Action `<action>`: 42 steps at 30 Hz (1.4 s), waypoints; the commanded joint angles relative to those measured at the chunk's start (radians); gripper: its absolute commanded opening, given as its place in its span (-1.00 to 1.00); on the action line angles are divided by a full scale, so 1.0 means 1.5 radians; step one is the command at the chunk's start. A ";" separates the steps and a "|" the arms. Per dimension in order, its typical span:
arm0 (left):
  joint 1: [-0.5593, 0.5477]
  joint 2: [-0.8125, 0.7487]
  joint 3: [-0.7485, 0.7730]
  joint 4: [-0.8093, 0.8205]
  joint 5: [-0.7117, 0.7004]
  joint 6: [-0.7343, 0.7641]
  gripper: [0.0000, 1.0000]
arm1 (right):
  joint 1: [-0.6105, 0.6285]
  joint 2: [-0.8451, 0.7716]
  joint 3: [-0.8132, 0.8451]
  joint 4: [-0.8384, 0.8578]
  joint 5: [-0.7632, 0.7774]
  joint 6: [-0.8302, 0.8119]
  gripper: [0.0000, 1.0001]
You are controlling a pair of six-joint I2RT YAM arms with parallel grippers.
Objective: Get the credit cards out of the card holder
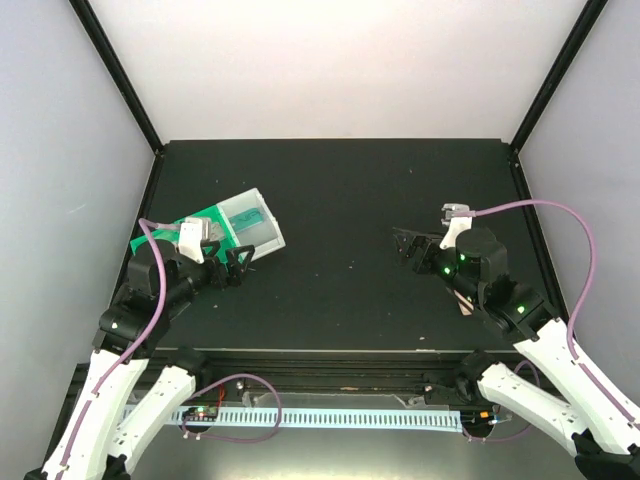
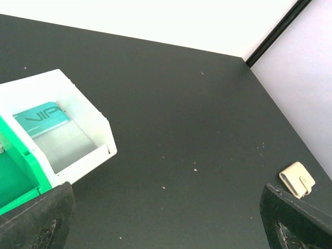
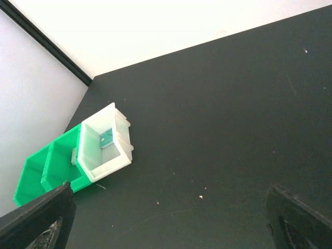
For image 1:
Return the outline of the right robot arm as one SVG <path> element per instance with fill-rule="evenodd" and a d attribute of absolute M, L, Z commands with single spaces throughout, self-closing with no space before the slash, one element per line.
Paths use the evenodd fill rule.
<path fill-rule="evenodd" d="M 638 405 L 574 342 L 543 296 L 510 278 L 507 250 L 490 230 L 430 235 L 396 228 L 393 236 L 401 264 L 440 278 L 464 310 L 511 343 L 559 393 L 477 352 L 454 379 L 461 400 L 507 407 L 562 446 L 587 479 L 638 478 Z"/>

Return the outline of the white bin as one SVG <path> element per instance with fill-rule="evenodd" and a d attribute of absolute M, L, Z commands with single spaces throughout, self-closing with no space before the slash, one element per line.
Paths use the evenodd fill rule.
<path fill-rule="evenodd" d="M 255 247 L 258 260 L 286 246 L 277 219 L 258 188 L 252 188 L 217 204 L 237 246 Z"/>

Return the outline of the beige card holder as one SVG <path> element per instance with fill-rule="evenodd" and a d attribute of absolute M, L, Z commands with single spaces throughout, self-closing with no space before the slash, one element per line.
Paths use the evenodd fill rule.
<path fill-rule="evenodd" d="M 462 295 L 457 290 L 453 291 L 453 295 L 458 302 L 459 309 L 463 316 L 471 316 L 474 314 L 475 307 L 470 297 Z"/>

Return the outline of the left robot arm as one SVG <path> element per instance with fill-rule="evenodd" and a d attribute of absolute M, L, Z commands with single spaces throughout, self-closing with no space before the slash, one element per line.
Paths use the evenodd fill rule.
<path fill-rule="evenodd" d="M 200 240 L 198 258 L 173 242 L 148 239 L 136 248 L 127 278 L 101 315 L 87 376 L 69 422 L 43 466 L 28 479 L 129 479 L 143 453 L 190 397 L 214 388 L 210 361 L 190 347 L 178 350 L 130 414 L 130 394 L 172 320 L 202 289 L 222 290 L 244 280 L 253 245 L 223 250 Z"/>

